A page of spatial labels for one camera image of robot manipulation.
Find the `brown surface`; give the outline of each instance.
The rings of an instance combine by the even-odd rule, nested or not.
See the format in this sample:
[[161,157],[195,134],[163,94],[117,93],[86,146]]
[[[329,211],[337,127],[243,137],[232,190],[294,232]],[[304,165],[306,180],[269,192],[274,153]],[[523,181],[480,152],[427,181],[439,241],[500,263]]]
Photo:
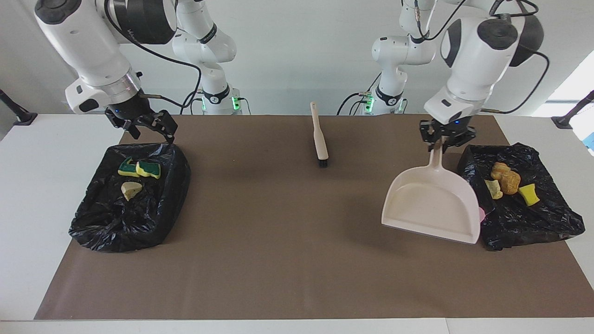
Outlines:
[[[36,319],[594,316],[565,242],[491,253],[381,225],[394,177],[428,161],[423,117],[322,117],[328,169],[310,117],[177,117],[192,183],[165,243],[72,242]],[[474,144],[507,144],[492,117],[473,124]]]

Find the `black stand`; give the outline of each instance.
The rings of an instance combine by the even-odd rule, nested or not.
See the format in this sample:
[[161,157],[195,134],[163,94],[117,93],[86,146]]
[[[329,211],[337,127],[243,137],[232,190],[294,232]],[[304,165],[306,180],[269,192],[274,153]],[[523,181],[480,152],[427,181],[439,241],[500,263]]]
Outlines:
[[17,116],[17,120],[13,125],[30,125],[33,123],[35,117],[37,117],[36,112],[28,112],[25,108],[18,105],[14,102],[8,95],[4,93],[3,90],[0,89],[0,100],[2,100],[12,112]]
[[573,107],[569,113],[567,113],[567,115],[561,117],[551,117],[553,123],[555,123],[559,129],[572,129],[571,125],[569,125],[571,118],[577,115],[577,113],[584,109],[584,107],[592,102],[592,100],[594,100],[594,90],[592,90],[588,96],[584,97],[583,100],[578,102],[576,106]]

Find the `white dustpan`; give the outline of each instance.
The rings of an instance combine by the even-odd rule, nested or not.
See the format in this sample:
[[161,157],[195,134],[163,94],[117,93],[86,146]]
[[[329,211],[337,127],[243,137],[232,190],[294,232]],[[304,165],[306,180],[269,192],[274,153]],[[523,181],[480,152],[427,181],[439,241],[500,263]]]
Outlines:
[[441,166],[441,143],[429,165],[394,179],[381,214],[383,225],[433,237],[475,244],[481,233],[479,204],[472,187]]

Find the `black trash bag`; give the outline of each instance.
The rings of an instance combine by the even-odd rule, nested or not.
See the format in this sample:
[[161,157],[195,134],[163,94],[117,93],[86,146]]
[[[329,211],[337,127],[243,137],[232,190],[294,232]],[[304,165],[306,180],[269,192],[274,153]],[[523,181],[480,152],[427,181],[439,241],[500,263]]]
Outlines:
[[[540,201],[529,207],[519,193],[493,200],[484,180],[493,180],[491,169],[495,162],[504,162],[520,174],[521,187],[536,184]],[[520,143],[468,145],[458,164],[458,174],[470,183],[486,213],[481,238],[488,250],[566,240],[586,230],[582,217],[569,208],[532,147]]]
[[[127,158],[161,164],[161,177],[118,174]],[[68,233],[94,251],[124,252],[159,245],[171,231],[188,191],[190,168],[173,144],[117,145],[107,149]],[[137,182],[143,190],[126,201],[122,183]]]

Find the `black joint cap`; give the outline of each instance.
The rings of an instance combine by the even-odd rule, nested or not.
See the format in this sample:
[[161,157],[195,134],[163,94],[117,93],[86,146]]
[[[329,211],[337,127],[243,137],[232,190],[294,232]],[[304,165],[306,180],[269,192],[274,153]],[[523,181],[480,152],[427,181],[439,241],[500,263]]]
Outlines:
[[60,24],[76,12],[83,0],[37,0],[35,15],[45,24]]

